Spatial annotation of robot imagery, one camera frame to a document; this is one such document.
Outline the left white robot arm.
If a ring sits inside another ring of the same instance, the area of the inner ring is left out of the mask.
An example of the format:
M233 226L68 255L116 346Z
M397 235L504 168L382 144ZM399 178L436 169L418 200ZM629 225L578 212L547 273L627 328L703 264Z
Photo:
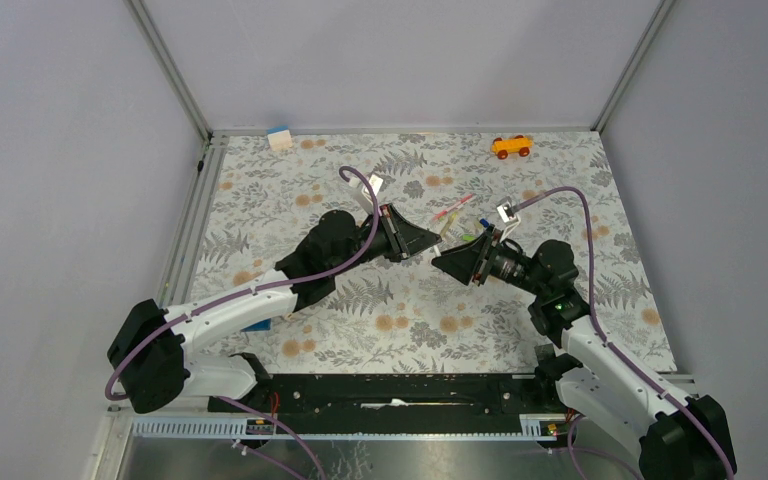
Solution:
M256 411L269 401L266 372L251 354L203 355L229 335L311 307L336 289L336 277L385 258L398 263L439 244L440 236L406 220L391 204L358 224L343 210L326 212L273 269L227 292L191 303L136 304L107 351L114 369L106 396L138 414L180 397L227 397Z

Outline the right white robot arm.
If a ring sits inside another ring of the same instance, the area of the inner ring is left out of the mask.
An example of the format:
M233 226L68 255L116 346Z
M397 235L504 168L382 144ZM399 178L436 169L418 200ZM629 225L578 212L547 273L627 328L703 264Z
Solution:
M709 395L688 394L609 336L575 286L568 243L547 240L527 256L488 228L432 264L465 285L496 278L533 295L530 319L556 351L533 386L543 410L567 406L582 414L636 457L645 479L734 477L722 406Z

